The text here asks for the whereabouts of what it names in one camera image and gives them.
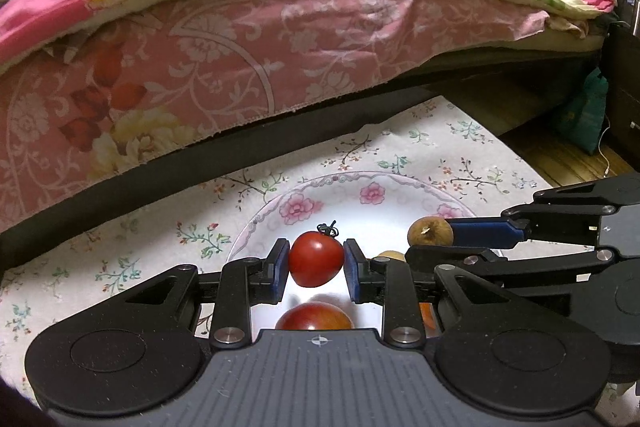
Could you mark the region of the brown longan fruit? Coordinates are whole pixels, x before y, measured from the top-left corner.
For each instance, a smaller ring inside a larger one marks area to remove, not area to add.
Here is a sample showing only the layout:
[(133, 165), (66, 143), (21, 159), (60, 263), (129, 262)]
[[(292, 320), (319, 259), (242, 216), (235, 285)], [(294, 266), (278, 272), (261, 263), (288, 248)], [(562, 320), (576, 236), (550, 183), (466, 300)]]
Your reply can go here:
[(410, 246), (452, 246), (454, 230), (442, 217), (423, 217), (410, 225), (407, 239)]

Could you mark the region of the tan longan fruit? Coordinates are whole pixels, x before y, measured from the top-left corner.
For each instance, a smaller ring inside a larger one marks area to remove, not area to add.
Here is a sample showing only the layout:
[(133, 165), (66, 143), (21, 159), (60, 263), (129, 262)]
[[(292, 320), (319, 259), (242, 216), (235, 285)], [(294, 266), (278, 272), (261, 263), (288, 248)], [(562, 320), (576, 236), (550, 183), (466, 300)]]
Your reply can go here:
[(400, 251), (383, 251), (381, 254), (378, 254), (376, 257), (378, 259), (385, 258), (385, 259), (394, 259), (401, 262), (406, 261), (405, 255)]

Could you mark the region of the large red tomato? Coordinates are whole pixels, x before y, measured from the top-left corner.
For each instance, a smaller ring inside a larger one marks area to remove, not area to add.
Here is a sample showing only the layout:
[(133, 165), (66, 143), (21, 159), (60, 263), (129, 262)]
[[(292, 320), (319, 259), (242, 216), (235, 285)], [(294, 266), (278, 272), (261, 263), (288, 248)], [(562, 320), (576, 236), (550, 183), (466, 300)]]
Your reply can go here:
[(320, 301), (302, 303), (289, 309), (276, 325), (276, 329), (285, 331), (329, 331), (353, 327), (352, 320), (340, 308)]

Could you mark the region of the red cherry tomato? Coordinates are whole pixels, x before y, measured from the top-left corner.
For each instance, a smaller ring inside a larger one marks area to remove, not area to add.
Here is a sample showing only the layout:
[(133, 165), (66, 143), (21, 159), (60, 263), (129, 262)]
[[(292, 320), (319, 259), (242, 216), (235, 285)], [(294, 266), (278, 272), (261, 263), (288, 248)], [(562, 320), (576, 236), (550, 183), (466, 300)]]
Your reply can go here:
[(341, 271), (344, 249), (337, 235), (336, 221), (332, 221), (295, 239), (288, 254), (288, 271), (298, 286), (322, 286)]

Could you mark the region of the large orange mandarin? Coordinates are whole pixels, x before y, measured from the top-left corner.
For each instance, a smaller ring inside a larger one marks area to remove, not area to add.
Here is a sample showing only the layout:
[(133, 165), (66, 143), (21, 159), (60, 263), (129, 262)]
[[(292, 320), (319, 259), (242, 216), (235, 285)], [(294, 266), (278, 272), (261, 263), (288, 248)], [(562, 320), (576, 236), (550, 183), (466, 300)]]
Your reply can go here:
[(420, 311), (424, 325), (434, 331), (436, 329), (436, 323), (432, 306), (429, 303), (420, 303)]

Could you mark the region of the floral tablecloth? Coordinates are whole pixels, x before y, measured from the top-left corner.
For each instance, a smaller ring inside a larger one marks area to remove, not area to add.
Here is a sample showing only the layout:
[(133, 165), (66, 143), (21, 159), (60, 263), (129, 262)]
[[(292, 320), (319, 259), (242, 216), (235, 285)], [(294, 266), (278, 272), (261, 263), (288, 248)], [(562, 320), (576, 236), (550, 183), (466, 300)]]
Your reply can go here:
[(446, 98), (218, 176), (82, 233), (1, 283), (1, 375), (29, 393), (24, 356), (47, 326), (178, 265), (219, 270), (272, 232), (336, 221), (369, 255), (403, 251), (425, 215), (492, 216), (552, 180)]

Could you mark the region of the green bag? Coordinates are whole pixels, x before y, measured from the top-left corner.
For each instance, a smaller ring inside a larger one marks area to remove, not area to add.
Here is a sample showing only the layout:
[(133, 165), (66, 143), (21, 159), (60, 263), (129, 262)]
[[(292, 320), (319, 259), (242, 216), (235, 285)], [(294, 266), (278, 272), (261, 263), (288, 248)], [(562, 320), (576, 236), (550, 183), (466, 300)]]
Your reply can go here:
[(608, 80), (600, 69), (595, 68), (584, 80), (562, 119), (561, 130), (565, 138), (587, 154), (597, 150), (607, 95)]

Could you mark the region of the pink floral bed sheet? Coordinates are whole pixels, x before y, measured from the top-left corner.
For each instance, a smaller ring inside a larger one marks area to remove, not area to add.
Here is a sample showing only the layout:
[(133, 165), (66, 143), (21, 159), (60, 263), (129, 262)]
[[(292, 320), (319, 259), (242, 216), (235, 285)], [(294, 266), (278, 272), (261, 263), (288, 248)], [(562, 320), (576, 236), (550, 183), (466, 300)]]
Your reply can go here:
[(500, 0), (176, 0), (55, 38), (80, 0), (1, 12), (1, 225), (198, 140), (447, 52), (586, 52), (594, 23)]

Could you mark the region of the dark bed frame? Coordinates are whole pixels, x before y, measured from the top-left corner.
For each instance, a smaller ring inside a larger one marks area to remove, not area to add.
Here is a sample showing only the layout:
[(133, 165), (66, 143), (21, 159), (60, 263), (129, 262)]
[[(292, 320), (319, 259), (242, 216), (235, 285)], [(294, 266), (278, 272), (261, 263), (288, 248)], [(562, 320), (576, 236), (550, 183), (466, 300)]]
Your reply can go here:
[(474, 95), (480, 104), (497, 106), (491, 88), (506, 89), (506, 101), (514, 103), (533, 94), (540, 81), (544, 93), (567, 96), (607, 57), (607, 48), (478, 48), (436, 56), (381, 86), (244, 124), (86, 188), (3, 232), (1, 268), (24, 265), (66, 239), (185, 188), (377, 124), (438, 94)]

